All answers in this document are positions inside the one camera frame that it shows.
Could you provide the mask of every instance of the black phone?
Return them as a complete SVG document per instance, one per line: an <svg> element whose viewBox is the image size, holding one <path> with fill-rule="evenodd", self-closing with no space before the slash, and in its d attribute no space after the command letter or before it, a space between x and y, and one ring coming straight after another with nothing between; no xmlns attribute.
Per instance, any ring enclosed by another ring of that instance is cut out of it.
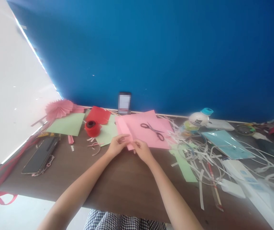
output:
<svg viewBox="0 0 274 230"><path fill-rule="evenodd" d="M46 137L28 163L24 166L22 174L39 173L44 167L51 156L56 144L59 142L60 137Z"/></svg>
<svg viewBox="0 0 274 230"><path fill-rule="evenodd" d="M131 102L131 93L120 92L118 99L118 114L127 115L130 114L130 102Z"/></svg>

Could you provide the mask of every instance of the plastic bottle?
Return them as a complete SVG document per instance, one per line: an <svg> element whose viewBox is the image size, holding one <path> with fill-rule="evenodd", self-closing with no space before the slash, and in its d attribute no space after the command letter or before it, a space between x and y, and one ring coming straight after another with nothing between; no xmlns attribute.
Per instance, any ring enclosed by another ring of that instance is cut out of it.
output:
<svg viewBox="0 0 274 230"><path fill-rule="evenodd" d="M200 112L191 114L189 119L185 121L177 130L176 134L181 138L188 138L196 133L201 126L209 122L209 116L213 113L212 109L204 108Z"/></svg>

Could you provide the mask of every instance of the blue bottle cap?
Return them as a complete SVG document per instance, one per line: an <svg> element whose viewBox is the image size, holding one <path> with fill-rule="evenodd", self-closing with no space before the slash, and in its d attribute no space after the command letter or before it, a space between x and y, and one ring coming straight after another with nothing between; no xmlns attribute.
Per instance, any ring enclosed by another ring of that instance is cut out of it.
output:
<svg viewBox="0 0 274 230"><path fill-rule="evenodd" d="M206 115L206 116L210 116L210 115L212 115L213 110L209 109L209 108L203 108L202 111L201 111L201 113L204 114L204 115Z"/></svg>

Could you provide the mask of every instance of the red ribbon roll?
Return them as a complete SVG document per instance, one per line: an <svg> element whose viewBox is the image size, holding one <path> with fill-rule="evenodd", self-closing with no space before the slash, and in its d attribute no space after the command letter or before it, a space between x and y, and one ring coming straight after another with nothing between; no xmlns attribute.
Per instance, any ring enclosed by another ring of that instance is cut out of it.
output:
<svg viewBox="0 0 274 230"><path fill-rule="evenodd" d="M85 130L89 137L97 137L100 134L100 125L95 121L88 121Z"/></svg>

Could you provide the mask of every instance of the checkered skirt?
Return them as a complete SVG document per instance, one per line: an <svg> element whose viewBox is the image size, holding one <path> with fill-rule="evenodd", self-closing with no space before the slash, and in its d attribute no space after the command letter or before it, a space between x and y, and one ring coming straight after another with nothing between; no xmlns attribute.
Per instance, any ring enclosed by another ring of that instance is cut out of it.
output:
<svg viewBox="0 0 274 230"><path fill-rule="evenodd" d="M91 209L84 230L166 230L161 222Z"/></svg>

